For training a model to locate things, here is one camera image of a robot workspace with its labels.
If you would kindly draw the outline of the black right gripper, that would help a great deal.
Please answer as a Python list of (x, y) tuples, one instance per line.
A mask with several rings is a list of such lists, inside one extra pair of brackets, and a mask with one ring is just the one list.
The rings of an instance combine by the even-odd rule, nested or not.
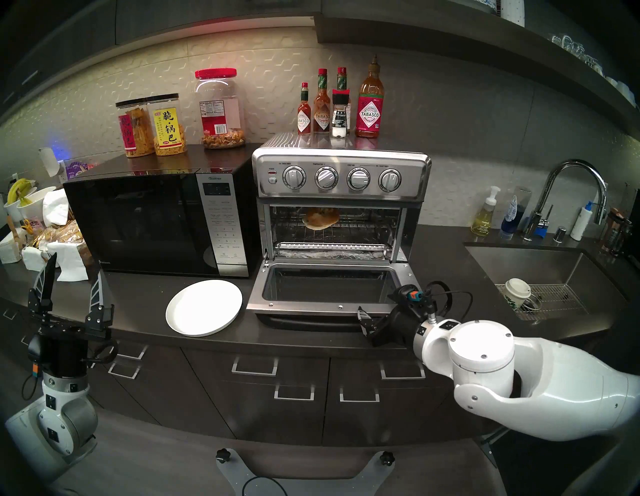
[(357, 318), (361, 332), (372, 339), (374, 347), (399, 344), (412, 348), (415, 335), (426, 320), (426, 306), (417, 301), (398, 303), (388, 315), (376, 319), (359, 306)]

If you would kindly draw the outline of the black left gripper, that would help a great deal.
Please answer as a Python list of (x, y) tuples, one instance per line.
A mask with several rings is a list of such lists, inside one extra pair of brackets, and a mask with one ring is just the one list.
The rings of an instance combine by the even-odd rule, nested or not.
[(53, 309), (56, 253), (50, 256), (29, 290), (27, 308), (39, 324), (29, 341), (29, 359), (40, 372), (54, 377), (83, 377), (92, 364), (112, 362), (113, 295), (99, 269), (89, 290), (84, 324), (72, 325), (48, 313)]

